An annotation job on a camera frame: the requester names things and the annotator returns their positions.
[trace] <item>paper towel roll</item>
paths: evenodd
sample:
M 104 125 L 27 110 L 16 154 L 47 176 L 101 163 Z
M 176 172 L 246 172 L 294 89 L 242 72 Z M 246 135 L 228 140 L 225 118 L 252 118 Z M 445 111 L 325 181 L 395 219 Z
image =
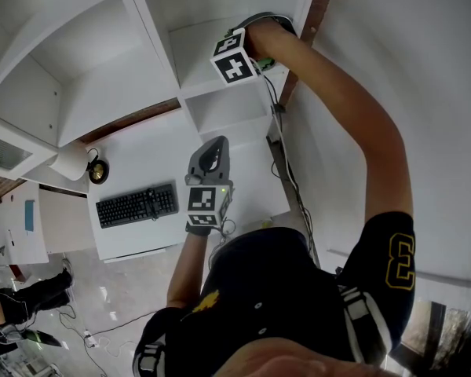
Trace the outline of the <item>paper towel roll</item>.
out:
M 82 145 L 71 143 L 60 148 L 57 157 L 49 167 L 75 181 L 84 175 L 88 162 L 89 156 L 86 149 Z

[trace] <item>shoulder strap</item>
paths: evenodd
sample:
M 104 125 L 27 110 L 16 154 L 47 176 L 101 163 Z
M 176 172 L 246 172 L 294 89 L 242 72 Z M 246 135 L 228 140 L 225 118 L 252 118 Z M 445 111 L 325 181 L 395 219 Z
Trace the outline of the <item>shoulder strap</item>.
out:
M 166 334 L 145 346 L 143 353 L 134 360 L 135 377 L 166 376 Z
M 379 365 L 392 349 L 389 329 L 377 303 L 357 287 L 341 288 L 352 355 L 358 363 Z

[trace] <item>cable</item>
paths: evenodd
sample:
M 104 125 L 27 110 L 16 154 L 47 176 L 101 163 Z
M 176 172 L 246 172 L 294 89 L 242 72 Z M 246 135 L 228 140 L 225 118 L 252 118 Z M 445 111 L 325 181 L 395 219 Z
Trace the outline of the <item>cable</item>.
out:
M 36 313 L 36 312 L 35 312 L 35 318 L 34 318 L 34 320 L 33 320 L 33 323 L 31 323 L 30 325 L 28 325 L 28 321 L 30 320 L 30 314 L 28 313 L 28 307 L 27 307 L 26 302 L 25 302 L 24 300 L 16 300 L 16 299 L 13 298 L 12 296 L 9 296 L 9 295 L 7 295 L 7 294 L 5 294 L 5 293 L 3 293 L 3 292 L 0 292 L 0 295 L 9 298 L 9 299 L 12 300 L 13 302 L 22 303 L 22 304 L 23 304 L 23 306 L 24 306 L 24 311 L 25 311 L 25 313 L 26 313 L 26 321 L 24 321 L 25 324 L 24 324 L 23 330 L 20 332 L 21 334 L 22 334 L 23 332 L 25 332 L 25 331 L 27 330 L 27 328 L 31 327 L 31 325 L 33 325 L 33 324 L 35 323 L 35 321 L 37 320 L 37 313 Z
M 97 150 L 97 148 L 91 148 L 89 151 L 87 151 L 87 153 L 89 154 L 89 152 L 91 152 L 91 151 L 96 151 L 96 155 L 98 155 L 98 156 L 100 155 L 100 152 Z
M 267 80 L 267 83 L 270 84 L 270 86 L 272 87 L 272 91 L 274 91 L 274 102 L 278 103 L 277 92 L 276 92 L 276 88 L 274 87 L 274 84 L 272 84 L 272 81 L 268 79 L 267 75 L 264 75 L 264 77 Z
M 277 173 L 274 172 L 274 166 L 276 165 L 276 161 L 272 162 L 272 166 L 270 167 L 270 171 L 274 176 L 276 176 L 278 179 L 283 180 L 283 181 L 290 181 L 290 179 L 283 179 L 280 177 Z
M 108 345 L 111 344 L 111 340 L 110 340 L 108 337 L 106 337 L 106 336 L 102 336 L 101 338 L 99 338 L 99 339 L 97 340 L 98 346 L 101 346 L 101 339 L 106 339 L 106 340 L 108 341 L 108 343 L 107 343 L 105 346 L 102 346 L 102 347 L 103 347 L 103 349 L 104 349 L 104 351 L 105 351 L 106 353 L 108 353 L 111 357 L 114 357 L 115 359 L 119 359 L 119 357 L 120 357 L 120 352 L 121 352 L 122 348 L 123 348 L 124 346 L 126 346 L 128 343 L 133 343 L 134 345 L 138 346 L 138 344 L 135 343 L 134 341 L 127 341 L 127 342 L 124 342 L 121 346 L 119 346 L 119 354 L 118 354 L 118 355 L 114 355 L 114 354 L 110 353 L 110 351 L 107 349 L 107 348 L 108 348 Z
M 96 367 L 98 367 L 101 370 L 100 377 L 108 377 L 108 373 L 89 354 L 89 351 L 87 350 L 88 346 L 86 344 L 86 338 L 79 331 L 77 331 L 77 329 L 75 327 L 73 327 L 73 328 L 67 327 L 67 325 L 63 321 L 61 321 L 61 316 L 70 317 L 72 320 L 75 320 L 77 318 L 77 314 L 75 313 L 73 307 L 70 306 L 70 305 L 68 305 L 68 307 L 71 308 L 71 311 L 73 312 L 73 316 L 69 313 L 64 313 L 64 312 L 61 312 L 60 310 L 56 309 L 56 311 L 60 314 L 60 323 L 61 323 L 61 325 L 63 325 L 63 327 L 65 327 L 67 330 L 75 331 L 75 333 L 80 337 L 80 339 L 82 340 L 82 342 L 84 344 L 84 350 L 86 351 L 87 357 L 96 365 Z
M 225 232 L 224 229 L 225 229 L 225 222 L 232 222 L 232 224 L 234 224 L 234 230 L 232 230 L 231 232 Z M 227 238 L 232 235 L 236 229 L 237 229 L 237 225 L 236 223 L 232 220 L 232 219 L 227 219 L 225 218 L 224 221 L 221 223 L 221 228 L 218 229 L 218 228 L 213 228 L 215 230 L 217 230 L 218 232 L 220 232 L 221 234 L 221 239 L 220 239 L 220 243 L 214 247 L 214 249 L 211 251 L 211 254 L 210 254 L 210 257 L 208 258 L 207 260 L 207 264 L 208 264 L 208 267 L 209 269 L 211 270 L 211 266 L 213 264 L 213 258 L 214 258 L 214 255 L 218 252 L 218 250 L 225 244 L 227 243 Z
M 151 316 L 152 314 L 155 314 L 155 313 L 157 313 L 157 312 L 158 312 L 158 310 L 155 310 L 155 311 L 152 311 L 152 312 L 150 312 L 150 313 L 144 314 L 143 316 L 139 316 L 139 317 L 137 317 L 137 318 L 134 318 L 134 319 L 132 319 L 131 321 L 127 321 L 126 323 L 124 323 L 124 324 L 122 324 L 122 325 L 119 325 L 119 326 L 117 326 L 117 327 L 110 328 L 109 330 L 104 330 L 104 331 L 95 332 L 95 333 L 93 334 L 93 336 L 94 336 L 94 335 L 99 335 L 99 334 L 104 334 L 105 332 L 110 332 L 110 331 L 114 331 L 114 330 L 116 330 L 116 329 L 125 327 L 126 325 L 129 325 L 129 324 L 133 323 L 134 321 L 138 321 L 138 320 L 142 319 L 143 317 Z
M 320 266 L 319 258 L 318 258 L 317 250 L 316 250 L 316 244 L 314 242 L 314 235 L 313 235 L 314 228 L 313 228 L 313 224 L 312 224 L 312 216 L 311 216 L 310 211 L 305 207 L 305 205 L 304 205 L 304 203 L 301 199 L 300 188 L 298 187 L 298 183 L 292 175 L 291 168 L 290 168 L 290 163 L 288 161 L 287 147 L 286 147 L 286 143 L 284 141 L 284 136 L 283 136 L 283 119 L 282 119 L 281 113 L 276 113 L 276 109 L 275 109 L 276 105 L 278 104 L 276 88 L 274 87 L 274 85 L 272 84 L 270 79 L 268 79 L 268 77 L 264 75 L 260 65 L 258 64 L 258 62 L 256 60 L 254 60 L 253 58 L 250 58 L 250 60 L 253 62 L 254 67 L 257 69 L 257 72 L 261 76 L 261 79 L 264 81 L 265 86 L 266 86 L 267 91 L 268 91 L 268 95 L 269 95 L 270 100 L 272 102 L 272 106 L 271 106 L 272 117 L 273 117 L 274 121 L 276 122 L 277 131 L 279 133 L 279 137 L 280 137 L 280 140 L 281 140 L 281 146 L 283 147 L 283 154 L 284 154 L 284 162 L 285 162 L 285 165 L 286 165 L 286 172 L 287 172 L 287 175 L 288 175 L 288 178 L 289 178 L 289 182 L 294 187 L 295 196 L 297 198 L 298 206 L 300 208 L 302 217 L 304 218 L 304 223 L 305 223 L 305 228 L 307 229 L 307 234 L 309 235 L 309 253 L 313 256 L 314 262 L 318 266 Z M 274 91 L 274 97 L 272 96 L 270 88 L 268 87 L 269 84 L 272 87 L 272 90 Z M 274 164 L 272 164 L 272 167 L 271 167 L 271 172 L 274 174 L 273 167 L 274 167 Z

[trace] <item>person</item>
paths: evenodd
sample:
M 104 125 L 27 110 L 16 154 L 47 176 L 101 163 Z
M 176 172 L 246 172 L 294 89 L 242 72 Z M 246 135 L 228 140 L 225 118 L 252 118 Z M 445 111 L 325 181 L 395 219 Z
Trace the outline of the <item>person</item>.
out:
M 133 359 L 135 376 L 383 376 L 414 301 L 411 181 L 400 132 L 351 76 L 274 20 L 246 30 L 314 91 L 361 148 L 365 226 L 336 277 L 287 228 L 240 236 L 217 253 L 201 291 L 206 228 L 190 228 L 167 292 Z
M 67 259 L 63 263 L 63 272 L 54 278 L 41 280 L 19 291 L 0 289 L 0 326 L 23 324 L 40 310 L 67 305 L 70 302 L 67 289 L 73 283 L 73 272 Z

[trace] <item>wooden trim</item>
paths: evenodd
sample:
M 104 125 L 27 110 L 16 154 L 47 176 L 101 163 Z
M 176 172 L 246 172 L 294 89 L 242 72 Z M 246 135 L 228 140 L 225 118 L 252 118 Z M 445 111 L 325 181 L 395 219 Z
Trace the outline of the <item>wooden trim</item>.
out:
M 429 370 L 434 363 L 434 358 L 440 346 L 441 333 L 445 324 L 447 307 L 440 303 L 431 302 L 431 317 L 429 320 L 429 330 L 424 348 L 423 371 Z
M 113 134 L 116 131 L 125 129 L 126 127 L 132 126 L 133 124 L 142 122 L 143 120 L 147 120 L 152 117 L 156 117 L 157 115 L 161 115 L 162 113 L 170 112 L 180 107 L 181 105 L 177 98 L 169 99 L 168 101 L 164 101 L 159 104 L 154 104 L 145 109 L 141 109 L 137 112 L 131 113 L 130 115 L 121 117 L 120 119 L 117 119 L 114 122 L 105 124 L 104 126 L 101 126 L 100 128 L 81 136 L 78 141 L 82 142 L 85 145 L 88 145 L 97 140 L 100 140 L 103 137 L 107 137 L 108 135 Z
M 312 0 L 309 14 L 305 20 L 304 30 L 302 31 L 300 37 L 300 39 L 309 46 L 312 46 L 312 43 L 314 42 L 314 38 L 316 37 L 317 31 L 323 22 L 324 14 L 327 11 L 329 3 L 330 0 Z M 286 106 L 289 102 L 291 94 L 297 86 L 297 83 L 298 77 L 290 71 L 286 82 L 284 83 L 283 93 L 281 93 L 281 98 L 279 99 L 279 103 L 282 106 Z

